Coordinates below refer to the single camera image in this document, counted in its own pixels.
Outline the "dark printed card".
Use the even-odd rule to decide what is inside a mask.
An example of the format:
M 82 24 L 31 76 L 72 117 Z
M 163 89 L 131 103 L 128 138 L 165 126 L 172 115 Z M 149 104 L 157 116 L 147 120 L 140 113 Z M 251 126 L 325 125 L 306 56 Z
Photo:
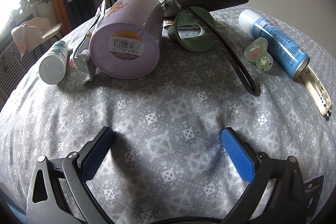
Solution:
M 306 223 L 310 223 L 317 210 L 323 188 L 324 174 L 319 174 L 304 181 L 306 196 Z

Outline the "grey patterned bed cover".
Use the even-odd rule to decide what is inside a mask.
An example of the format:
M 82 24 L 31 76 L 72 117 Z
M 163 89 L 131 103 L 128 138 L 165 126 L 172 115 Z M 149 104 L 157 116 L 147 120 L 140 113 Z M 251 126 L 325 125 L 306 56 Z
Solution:
M 25 208 L 40 155 L 65 157 L 108 126 L 116 139 L 88 187 L 112 221 L 221 219 L 247 187 L 221 146 L 231 127 L 256 151 L 295 156 L 304 180 L 323 174 L 323 207 L 335 188 L 335 117 L 325 119 L 279 63 L 269 72 L 244 66 L 259 96 L 218 46 L 192 53 L 167 33 L 157 66 L 141 79 L 97 72 L 86 81 L 69 67 L 49 85 L 34 64 L 1 110 L 1 191 Z

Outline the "white small bottle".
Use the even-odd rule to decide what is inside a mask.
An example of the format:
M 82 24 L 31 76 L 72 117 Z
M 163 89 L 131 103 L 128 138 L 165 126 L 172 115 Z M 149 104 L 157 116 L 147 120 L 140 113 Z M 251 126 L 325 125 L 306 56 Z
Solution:
M 62 40 L 54 43 L 39 65 L 41 79 L 49 85 L 60 83 L 66 73 L 67 57 L 68 48 L 66 43 Z

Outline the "silver foil packet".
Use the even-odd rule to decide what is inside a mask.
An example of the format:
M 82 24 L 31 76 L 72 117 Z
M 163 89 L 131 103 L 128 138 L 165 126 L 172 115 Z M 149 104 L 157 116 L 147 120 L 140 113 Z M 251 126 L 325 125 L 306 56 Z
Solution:
M 89 53 L 89 42 L 97 30 L 99 24 L 105 18 L 106 0 L 102 0 L 94 16 L 94 23 L 86 32 L 84 39 L 79 43 L 70 55 L 69 65 L 76 68 L 87 76 L 87 81 L 95 78 L 97 66 L 93 63 Z

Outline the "blue aerosol spray can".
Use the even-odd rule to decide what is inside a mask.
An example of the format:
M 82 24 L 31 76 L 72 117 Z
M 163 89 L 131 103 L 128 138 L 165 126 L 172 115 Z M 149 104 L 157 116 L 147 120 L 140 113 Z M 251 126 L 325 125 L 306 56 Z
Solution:
M 285 69 L 292 79 L 297 79 L 306 68 L 310 57 L 285 32 L 250 9 L 239 15 L 239 24 L 254 39 L 268 41 L 268 52 Z

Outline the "green glitter pacifier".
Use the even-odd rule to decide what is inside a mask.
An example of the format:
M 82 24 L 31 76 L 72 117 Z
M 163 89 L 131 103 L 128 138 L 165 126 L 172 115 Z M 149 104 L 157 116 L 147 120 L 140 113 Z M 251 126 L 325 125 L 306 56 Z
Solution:
M 244 51 L 244 59 L 255 63 L 262 72 L 267 72 L 273 67 L 273 57 L 268 53 L 268 41 L 265 38 L 255 39 Z

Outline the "white chair with cloth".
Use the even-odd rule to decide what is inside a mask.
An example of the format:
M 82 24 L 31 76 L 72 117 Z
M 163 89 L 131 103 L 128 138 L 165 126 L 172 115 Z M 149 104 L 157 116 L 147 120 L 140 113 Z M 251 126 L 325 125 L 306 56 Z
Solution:
M 57 38 L 61 28 L 61 23 L 52 26 L 48 18 L 34 17 L 14 27 L 11 30 L 11 36 L 23 58 L 26 53 L 33 51 L 51 38 Z

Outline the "purple cylindrical canister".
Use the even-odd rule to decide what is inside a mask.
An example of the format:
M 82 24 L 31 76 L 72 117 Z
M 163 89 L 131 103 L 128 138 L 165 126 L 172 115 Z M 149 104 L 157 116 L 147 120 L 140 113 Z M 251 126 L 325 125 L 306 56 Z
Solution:
M 162 30 L 159 0 L 117 0 L 90 39 L 90 58 L 111 77 L 144 77 L 159 61 Z

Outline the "green round hand mirror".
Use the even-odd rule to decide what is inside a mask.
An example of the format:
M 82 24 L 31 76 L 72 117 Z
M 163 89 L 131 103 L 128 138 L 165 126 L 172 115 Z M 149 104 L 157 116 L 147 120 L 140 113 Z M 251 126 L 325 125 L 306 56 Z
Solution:
M 190 52 L 210 50 L 215 41 L 186 11 L 180 11 L 168 28 L 168 37 Z

